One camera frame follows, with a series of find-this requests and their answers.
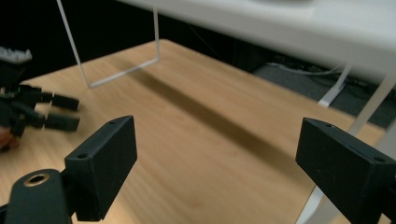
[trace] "white table leg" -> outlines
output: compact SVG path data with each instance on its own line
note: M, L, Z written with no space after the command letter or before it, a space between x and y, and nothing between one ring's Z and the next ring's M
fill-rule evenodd
M308 201L305 204L303 211L298 217L296 224L305 224L309 218L315 214L315 211L317 210L323 195L324 194L321 189L318 188L318 186L315 186L314 190L312 190L312 193L309 196Z
M374 114L374 112L378 109L381 103L384 101L385 97L390 93L393 87L396 84L396 76L386 76L378 89L376 89L373 96L370 98L369 102L363 108L363 110L359 113L358 117L355 119L355 122L349 128L348 132L352 135L356 135L364 124L367 123L369 118Z
M396 160L396 120L390 124L387 133L376 145L376 149Z
M84 69L82 67L81 61L80 61L80 59L78 57L77 48L76 48L72 33L70 31L69 23L67 22L66 15L64 13L64 7L62 5L62 2L61 2L61 0L57 0L57 3L58 3L58 8L59 8L59 10L61 12L62 20L64 21L64 28L66 29L67 36L68 36L69 41L70 41L70 45L72 46L72 50L73 50L73 53L75 55L78 67L79 67L79 71L82 74L82 77L83 77L85 83L87 84L87 86L89 88L94 88L94 87L103 85L103 84L107 83L108 81L111 81L111 80L114 80L114 79L116 79L118 77L122 77L122 76L125 76L127 74L130 74L130 73L132 73L134 71L137 71L137 70L139 70L141 68L144 68L144 67L149 66L149 65L151 65L153 63L156 63L156 62L158 62L161 59L161 56L160 56L160 35L159 35L159 24L158 24L158 10L155 7L153 9L153 15L154 15L154 33L155 33L155 45L156 45L156 57L154 59L150 60L150 61L147 61L145 63L141 63L141 64L139 64L139 65L137 65L135 67L132 67L132 68L129 68L129 69L124 70L122 72L119 72L117 74L111 75L110 77L106 77L106 78L100 79L98 81L95 81L93 83L90 83L88 81L88 79L87 79L87 76L85 75L85 72L84 72Z

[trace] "wood grain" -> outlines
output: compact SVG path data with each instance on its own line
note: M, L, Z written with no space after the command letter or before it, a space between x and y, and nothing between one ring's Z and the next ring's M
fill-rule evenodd
M161 48L159 63L95 89L76 67L29 80L80 99L71 115L81 121L76 133L27 129L19 148L0 154L0 204L17 179L61 171L105 122L133 115L138 160L103 223L293 223L313 188L294 161L303 117L343 129L353 118L170 41ZM84 69L93 81L154 52L147 43ZM372 145L382 134L366 125L359 138Z

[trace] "floor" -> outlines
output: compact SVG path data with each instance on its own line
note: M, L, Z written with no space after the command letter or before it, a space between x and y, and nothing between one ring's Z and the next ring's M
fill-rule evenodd
M316 101L319 101L337 80L337 76L301 75L269 64L256 69L253 74L290 90L297 91ZM331 104L331 107L357 116L374 91L375 86L362 85L357 79L350 78L344 90ZM396 95L392 92L369 121L380 127L387 128L395 118Z

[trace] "white table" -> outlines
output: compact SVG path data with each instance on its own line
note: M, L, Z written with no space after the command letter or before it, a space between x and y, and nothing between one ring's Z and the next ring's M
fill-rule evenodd
M394 74L393 0L121 0L320 63Z

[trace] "black mechanical part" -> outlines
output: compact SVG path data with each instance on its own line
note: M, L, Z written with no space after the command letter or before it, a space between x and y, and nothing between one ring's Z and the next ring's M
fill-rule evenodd
M78 220L105 217L137 159L133 125L132 117L111 120L64 159L66 174L78 183Z
M329 123L304 119L296 161L351 223L377 223L381 213L396 220L396 161L387 155Z
M19 179L12 187L6 223L71 223L60 173L40 170Z
M104 219L137 160L132 116L113 119L65 159L65 169L40 170L18 180L0 224L71 223Z
M75 131L78 128L78 118L56 114L49 114L46 118L46 115L35 112L38 103L51 103L54 106L77 111L79 100L52 92L43 92L41 88L21 85L20 77L30 59L31 57L28 57L28 60L22 63L18 60L10 63L0 59L0 114L2 115L0 126L10 128L11 132L19 137L23 135L26 126Z

